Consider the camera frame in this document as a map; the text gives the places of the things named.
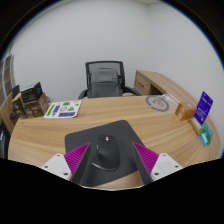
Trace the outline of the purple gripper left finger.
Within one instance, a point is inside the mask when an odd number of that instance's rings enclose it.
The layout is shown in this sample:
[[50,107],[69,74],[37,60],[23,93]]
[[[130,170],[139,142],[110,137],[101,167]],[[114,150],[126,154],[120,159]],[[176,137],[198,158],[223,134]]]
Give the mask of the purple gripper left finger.
[[79,185],[90,152],[90,144],[86,143],[65,155],[57,153],[42,166],[42,169]]

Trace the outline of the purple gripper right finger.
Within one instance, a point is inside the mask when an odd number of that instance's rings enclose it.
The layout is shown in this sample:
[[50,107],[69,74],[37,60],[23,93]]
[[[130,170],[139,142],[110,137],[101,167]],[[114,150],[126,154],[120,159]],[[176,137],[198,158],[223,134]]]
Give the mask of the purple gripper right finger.
[[167,153],[157,154],[138,143],[133,143],[132,153],[144,183],[154,182],[182,169]]

